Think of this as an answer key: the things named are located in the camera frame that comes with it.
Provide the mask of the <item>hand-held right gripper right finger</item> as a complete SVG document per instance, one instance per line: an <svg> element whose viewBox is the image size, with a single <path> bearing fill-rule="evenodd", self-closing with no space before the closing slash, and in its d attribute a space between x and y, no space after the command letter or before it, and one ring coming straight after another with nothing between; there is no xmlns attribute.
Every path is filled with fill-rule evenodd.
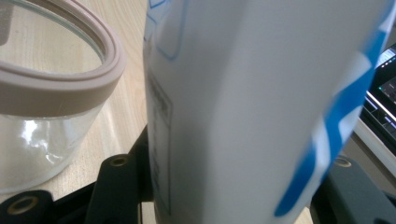
<svg viewBox="0 0 396 224"><path fill-rule="evenodd" d="M396 196L339 156L311 200L314 224L396 224Z"/></svg>

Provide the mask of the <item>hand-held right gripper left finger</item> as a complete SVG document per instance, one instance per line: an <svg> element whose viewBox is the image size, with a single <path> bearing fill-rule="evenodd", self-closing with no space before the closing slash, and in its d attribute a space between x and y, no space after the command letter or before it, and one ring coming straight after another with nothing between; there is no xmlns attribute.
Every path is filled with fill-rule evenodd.
<svg viewBox="0 0 396 224"><path fill-rule="evenodd" d="M152 201L145 127L127 154L102 162L84 224L143 224L142 203Z"/></svg>

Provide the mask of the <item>clear glass jar with lid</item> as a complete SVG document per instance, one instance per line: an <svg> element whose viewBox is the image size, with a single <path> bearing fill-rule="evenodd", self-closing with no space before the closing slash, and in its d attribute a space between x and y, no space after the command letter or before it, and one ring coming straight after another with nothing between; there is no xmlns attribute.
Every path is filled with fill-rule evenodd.
<svg viewBox="0 0 396 224"><path fill-rule="evenodd" d="M125 64L116 34L79 0L0 0L0 195L69 164Z"/></svg>

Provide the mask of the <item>white and blue milk carton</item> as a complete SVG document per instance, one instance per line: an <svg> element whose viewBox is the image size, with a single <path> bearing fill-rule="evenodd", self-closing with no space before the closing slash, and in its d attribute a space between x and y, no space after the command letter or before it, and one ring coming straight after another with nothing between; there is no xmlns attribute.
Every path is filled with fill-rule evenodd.
<svg viewBox="0 0 396 224"><path fill-rule="evenodd" d="M395 19L396 0L148 0L157 224L294 224Z"/></svg>

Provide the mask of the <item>dark monitor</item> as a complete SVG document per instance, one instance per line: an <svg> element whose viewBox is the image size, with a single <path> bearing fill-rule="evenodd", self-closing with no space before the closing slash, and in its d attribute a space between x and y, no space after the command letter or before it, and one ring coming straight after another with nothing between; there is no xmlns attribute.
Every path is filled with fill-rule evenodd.
<svg viewBox="0 0 396 224"><path fill-rule="evenodd" d="M361 119L396 157L396 43L380 55Z"/></svg>

